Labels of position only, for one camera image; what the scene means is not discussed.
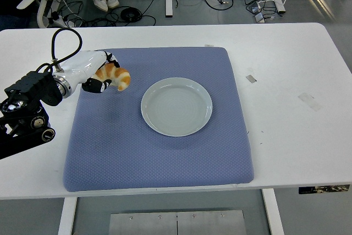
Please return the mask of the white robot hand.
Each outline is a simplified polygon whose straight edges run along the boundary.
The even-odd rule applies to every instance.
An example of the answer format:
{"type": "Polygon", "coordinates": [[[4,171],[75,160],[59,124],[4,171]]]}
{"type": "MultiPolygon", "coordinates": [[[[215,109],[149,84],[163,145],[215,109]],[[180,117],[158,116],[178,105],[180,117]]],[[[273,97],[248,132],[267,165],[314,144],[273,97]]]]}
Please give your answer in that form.
{"type": "Polygon", "coordinates": [[[60,63],[53,77],[62,96],[67,98],[72,95],[78,84],[86,83],[106,63],[119,66],[115,56],[106,51],[80,51],[60,63]]]}

